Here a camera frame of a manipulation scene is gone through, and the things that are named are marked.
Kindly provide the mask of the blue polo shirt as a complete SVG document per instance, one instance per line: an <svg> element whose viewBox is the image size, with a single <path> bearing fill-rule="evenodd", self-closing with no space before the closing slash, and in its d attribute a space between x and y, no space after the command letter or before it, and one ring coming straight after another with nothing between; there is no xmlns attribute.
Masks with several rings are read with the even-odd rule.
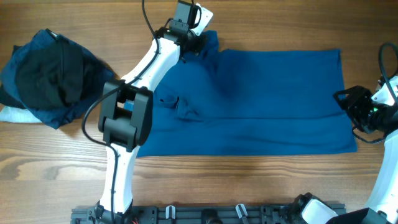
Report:
<svg viewBox="0 0 398 224"><path fill-rule="evenodd" d="M344 88L340 51L219 50L215 31L154 92L139 156L283 156L357 150L333 94Z"/></svg>

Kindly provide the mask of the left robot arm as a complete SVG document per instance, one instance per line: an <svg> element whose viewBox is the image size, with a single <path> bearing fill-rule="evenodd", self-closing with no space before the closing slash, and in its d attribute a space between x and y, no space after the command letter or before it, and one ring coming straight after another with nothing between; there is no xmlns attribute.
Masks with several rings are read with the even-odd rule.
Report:
<svg viewBox="0 0 398 224"><path fill-rule="evenodd" d="M185 52L200 52L205 41L200 28L183 33L162 27L136 67L105 84L98 129L106 145L107 169L93 223L133 222L132 179L137 153L152 127L153 92Z"/></svg>

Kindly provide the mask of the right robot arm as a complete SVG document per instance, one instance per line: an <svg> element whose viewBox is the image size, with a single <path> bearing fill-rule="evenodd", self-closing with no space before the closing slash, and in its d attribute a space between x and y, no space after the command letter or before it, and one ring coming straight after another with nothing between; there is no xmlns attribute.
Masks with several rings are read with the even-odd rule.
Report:
<svg viewBox="0 0 398 224"><path fill-rule="evenodd" d="M353 123L353 130L365 134L379 131L383 136L359 141L358 156L322 156L311 166L314 174L356 177L373 171L377 177L363 208L337 214L331 206L312 194L299 195L290 206L291 223L397 223L397 90L386 83L372 94L354 86L333 95Z"/></svg>

